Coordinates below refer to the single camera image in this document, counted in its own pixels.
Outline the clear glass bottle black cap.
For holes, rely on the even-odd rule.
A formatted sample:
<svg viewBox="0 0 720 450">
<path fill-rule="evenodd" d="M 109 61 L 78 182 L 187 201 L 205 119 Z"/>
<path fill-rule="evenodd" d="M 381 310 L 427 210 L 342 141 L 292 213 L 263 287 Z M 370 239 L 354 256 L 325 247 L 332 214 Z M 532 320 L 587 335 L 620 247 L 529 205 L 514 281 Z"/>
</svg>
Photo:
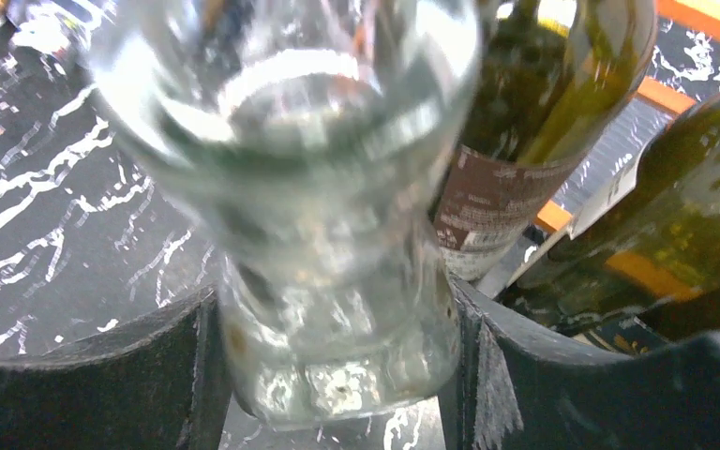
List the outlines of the clear glass bottle black cap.
<svg viewBox="0 0 720 450">
<path fill-rule="evenodd" d="M 120 1 L 87 68 L 122 148 L 220 254 L 232 389 L 274 428 L 454 375 L 427 210 L 472 102 L 471 1 Z"/>
</svg>

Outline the dark wine bottle cream label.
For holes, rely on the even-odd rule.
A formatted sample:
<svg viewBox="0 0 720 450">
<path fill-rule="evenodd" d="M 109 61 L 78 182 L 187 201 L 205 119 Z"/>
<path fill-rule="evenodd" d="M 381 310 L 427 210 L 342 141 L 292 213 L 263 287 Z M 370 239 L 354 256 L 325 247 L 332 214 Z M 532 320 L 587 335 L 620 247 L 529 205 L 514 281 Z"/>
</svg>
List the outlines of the dark wine bottle cream label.
<svg viewBox="0 0 720 450">
<path fill-rule="evenodd" d="M 720 288 L 720 93 L 660 132 L 499 302 L 566 336 Z"/>
</svg>

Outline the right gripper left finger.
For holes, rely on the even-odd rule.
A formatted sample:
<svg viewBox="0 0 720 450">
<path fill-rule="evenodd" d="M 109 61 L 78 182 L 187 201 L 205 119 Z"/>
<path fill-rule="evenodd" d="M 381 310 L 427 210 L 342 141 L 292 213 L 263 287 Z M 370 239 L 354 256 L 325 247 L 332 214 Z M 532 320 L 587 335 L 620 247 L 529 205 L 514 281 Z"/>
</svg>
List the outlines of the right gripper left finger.
<svg viewBox="0 0 720 450">
<path fill-rule="evenodd" d="M 0 360 L 0 449 L 216 449 L 231 398 L 205 288 L 42 355 Z"/>
</svg>

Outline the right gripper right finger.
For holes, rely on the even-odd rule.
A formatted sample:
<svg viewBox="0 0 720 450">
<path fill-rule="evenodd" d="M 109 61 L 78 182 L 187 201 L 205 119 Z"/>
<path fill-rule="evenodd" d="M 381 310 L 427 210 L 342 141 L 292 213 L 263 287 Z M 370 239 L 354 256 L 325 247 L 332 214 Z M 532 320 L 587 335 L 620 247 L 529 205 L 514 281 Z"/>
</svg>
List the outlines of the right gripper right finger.
<svg viewBox="0 0 720 450">
<path fill-rule="evenodd" d="M 565 337 L 452 278 L 449 449 L 720 449 L 720 332 L 642 356 Z"/>
</svg>

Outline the dark wine bottle brown label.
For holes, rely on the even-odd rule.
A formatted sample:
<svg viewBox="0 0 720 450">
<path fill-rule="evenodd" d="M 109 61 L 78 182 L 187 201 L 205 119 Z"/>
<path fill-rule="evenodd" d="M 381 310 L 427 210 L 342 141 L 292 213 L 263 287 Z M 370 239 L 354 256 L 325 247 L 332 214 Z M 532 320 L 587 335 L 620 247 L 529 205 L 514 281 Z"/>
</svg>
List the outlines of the dark wine bottle brown label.
<svg viewBox="0 0 720 450">
<path fill-rule="evenodd" d="M 516 243 L 640 86 L 648 0 L 483 1 L 477 92 L 430 217 L 458 278 Z"/>
</svg>

